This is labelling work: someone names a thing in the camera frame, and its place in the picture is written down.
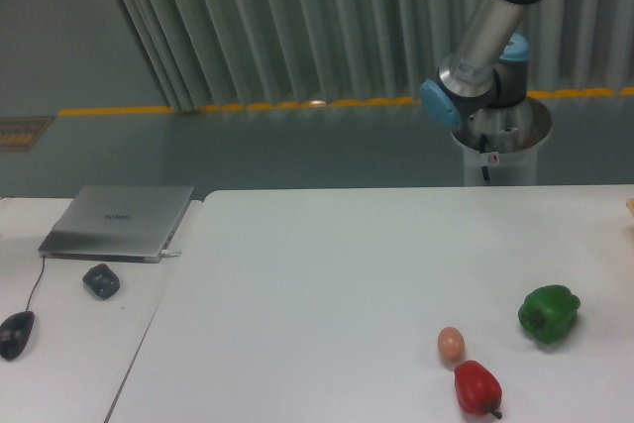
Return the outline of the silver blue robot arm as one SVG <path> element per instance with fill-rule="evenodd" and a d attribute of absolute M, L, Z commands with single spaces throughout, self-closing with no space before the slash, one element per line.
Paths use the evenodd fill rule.
<path fill-rule="evenodd" d="M 541 0 L 480 0 L 454 53 L 425 80 L 420 99 L 439 125 L 456 129 L 483 108 L 506 108 L 526 97 L 528 43 L 504 50 L 529 6 Z"/>

